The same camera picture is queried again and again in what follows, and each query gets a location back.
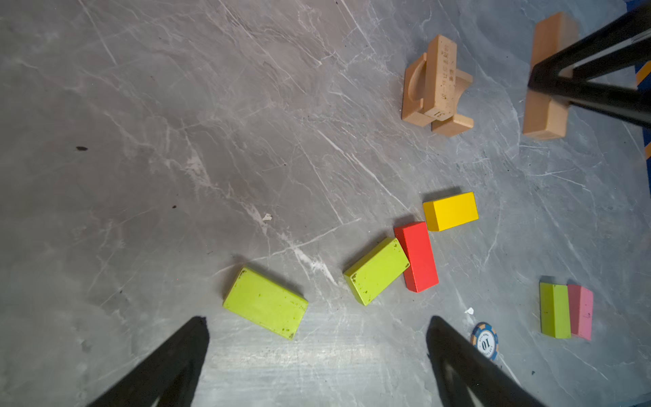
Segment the printed natural wood plank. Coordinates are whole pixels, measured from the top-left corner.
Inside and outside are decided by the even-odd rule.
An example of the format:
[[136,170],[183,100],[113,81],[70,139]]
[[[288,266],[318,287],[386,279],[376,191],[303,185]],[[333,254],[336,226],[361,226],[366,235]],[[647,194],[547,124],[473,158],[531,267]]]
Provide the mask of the printed natural wood plank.
[[457,44],[437,35],[428,45],[422,113],[444,121],[455,112]]

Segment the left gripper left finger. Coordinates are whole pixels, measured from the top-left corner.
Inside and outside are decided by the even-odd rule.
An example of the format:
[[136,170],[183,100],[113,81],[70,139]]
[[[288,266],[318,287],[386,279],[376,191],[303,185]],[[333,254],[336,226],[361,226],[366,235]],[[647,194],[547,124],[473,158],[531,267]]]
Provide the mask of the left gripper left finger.
[[195,316],[91,406],[189,406],[210,343],[207,320]]

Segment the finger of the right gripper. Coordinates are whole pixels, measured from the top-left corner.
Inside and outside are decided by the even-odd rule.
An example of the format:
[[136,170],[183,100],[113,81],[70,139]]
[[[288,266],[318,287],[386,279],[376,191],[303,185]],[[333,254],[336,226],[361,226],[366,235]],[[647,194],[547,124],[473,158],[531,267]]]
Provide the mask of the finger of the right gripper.
[[592,58],[649,28],[648,4],[583,39],[578,38],[578,23],[563,12],[538,22],[527,84],[527,128],[566,129],[571,105],[649,128],[649,90],[611,86],[594,79],[650,61],[650,39]]

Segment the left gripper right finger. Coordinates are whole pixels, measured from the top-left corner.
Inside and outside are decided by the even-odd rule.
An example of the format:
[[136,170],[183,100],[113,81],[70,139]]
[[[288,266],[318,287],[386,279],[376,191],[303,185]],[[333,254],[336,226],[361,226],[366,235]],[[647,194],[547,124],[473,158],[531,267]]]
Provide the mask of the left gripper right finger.
[[435,315],[427,349],[444,406],[540,406],[446,320]]

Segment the wooden arch block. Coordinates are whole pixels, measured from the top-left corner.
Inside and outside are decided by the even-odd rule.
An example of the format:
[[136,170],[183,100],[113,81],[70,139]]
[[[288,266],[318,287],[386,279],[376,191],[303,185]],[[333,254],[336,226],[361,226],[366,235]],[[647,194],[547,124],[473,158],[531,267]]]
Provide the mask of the wooden arch block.
[[424,105],[427,54],[424,53],[405,71],[403,83],[402,120],[418,127],[433,122],[432,117],[422,113]]
[[464,71],[456,71],[454,115],[444,121],[436,120],[432,122],[433,133],[446,137],[454,137],[474,127],[474,120],[457,112],[460,98],[472,83],[473,76]]

